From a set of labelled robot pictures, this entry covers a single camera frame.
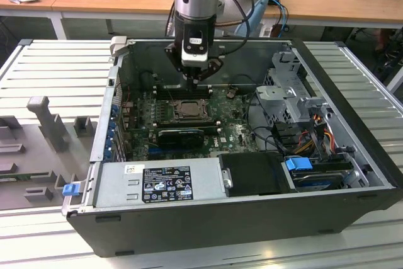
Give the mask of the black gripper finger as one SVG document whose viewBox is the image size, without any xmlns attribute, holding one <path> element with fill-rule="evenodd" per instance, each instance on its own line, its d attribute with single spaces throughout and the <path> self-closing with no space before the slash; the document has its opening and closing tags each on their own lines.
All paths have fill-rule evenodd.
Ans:
<svg viewBox="0 0 403 269">
<path fill-rule="evenodd" d="M 220 58 L 211 58 L 207 61 L 207 67 L 204 69 L 198 68 L 194 76 L 194 87 L 210 76 L 216 74 L 223 66 L 223 61 Z"/>
<path fill-rule="evenodd" d="M 195 69 L 193 67 L 185 66 L 181 60 L 181 52 L 177 50 L 175 43 L 170 43 L 164 48 L 164 52 L 170 62 L 172 63 L 174 69 L 182 74 L 183 79 L 186 83 L 187 89 L 195 89 L 194 75 Z"/>
</svg>

